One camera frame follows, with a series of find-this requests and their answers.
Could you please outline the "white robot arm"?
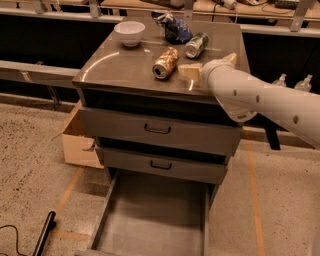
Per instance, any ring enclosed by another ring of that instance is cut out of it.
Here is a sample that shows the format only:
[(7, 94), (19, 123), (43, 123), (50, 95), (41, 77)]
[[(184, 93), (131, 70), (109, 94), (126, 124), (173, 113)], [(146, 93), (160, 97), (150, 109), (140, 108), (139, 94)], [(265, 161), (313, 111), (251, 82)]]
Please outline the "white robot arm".
[(320, 148), (320, 95), (264, 82), (235, 68), (237, 55), (182, 64), (178, 72), (212, 94), (235, 122), (257, 113)]

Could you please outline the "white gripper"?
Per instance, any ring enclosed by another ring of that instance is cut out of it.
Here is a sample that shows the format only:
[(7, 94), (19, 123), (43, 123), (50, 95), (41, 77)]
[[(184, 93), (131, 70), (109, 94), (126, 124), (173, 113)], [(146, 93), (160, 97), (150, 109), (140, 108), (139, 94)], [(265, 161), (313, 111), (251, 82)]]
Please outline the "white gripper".
[(231, 75), (237, 63), (237, 54), (231, 53), (223, 59), (215, 59), (206, 63), (182, 64), (178, 72), (190, 80), (200, 81), (204, 88), (231, 86)]

